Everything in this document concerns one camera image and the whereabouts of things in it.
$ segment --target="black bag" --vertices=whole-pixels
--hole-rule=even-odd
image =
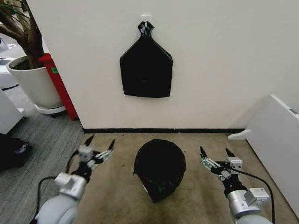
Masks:
[[[121,79],[125,95],[168,97],[171,90],[172,57],[151,37],[153,26],[142,22],[136,43],[121,56]]]
[[[172,194],[186,171],[185,155],[173,142],[154,139],[138,151],[134,174],[137,174],[154,203]]]
[[[32,146],[28,141],[11,138],[0,133],[0,171],[13,167],[22,167],[31,149]]]

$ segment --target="baseboard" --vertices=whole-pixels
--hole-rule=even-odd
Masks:
[[[243,128],[83,128],[86,133],[227,133],[244,131]]]

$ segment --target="white plant pot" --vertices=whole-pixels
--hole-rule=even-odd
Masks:
[[[62,107],[60,96],[46,70],[46,67],[31,70],[15,70],[11,67],[25,61],[26,56],[7,64],[10,74],[17,80],[28,98],[39,108],[54,109]]]

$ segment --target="beige carpet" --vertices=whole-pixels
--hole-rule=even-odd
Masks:
[[[225,147],[243,159],[243,170],[265,179],[275,194],[276,223],[297,224],[298,221],[281,193],[246,141],[228,141],[225,134],[97,134],[91,146],[105,151],[115,140],[114,155],[99,165],[86,187],[78,207],[76,224],[230,224],[228,201],[224,187],[200,164],[199,146],[213,160],[226,158]],[[165,139],[177,144],[185,154],[187,170],[176,191],[154,204],[144,191],[137,175],[132,175],[138,149],[152,139]],[[248,188],[264,184],[242,175]],[[263,213],[271,218],[271,203]]]

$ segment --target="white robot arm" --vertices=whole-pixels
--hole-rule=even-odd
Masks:
[[[112,141],[107,151],[103,153],[93,151],[89,147],[93,137],[94,135],[78,149],[79,168],[72,174],[60,173],[56,177],[55,183],[60,186],[59,195],[46,201],[30,224],[72,224],[75,222],[77,206],[90,180],[92,170],[97,164],[108,160],[113,152],[115,140]]]
[[[271,224],[272,222],[259,215],[261,206],[269,199],[269,195],[263,188],[250,188],[247,190],[238,178],[239,173],[244,173],[241,171],[243,161],[235,157],[228,149],[226,149],[226,152],[228,154],[226,161],[215,162],[209,159],[205,150],[200,147],[201,164],[212,173],[217,174],[225,187],[224,194],[229,201],[229,208],[234,223]],[[274,208],[272,213],[272,221],[275,224]]]

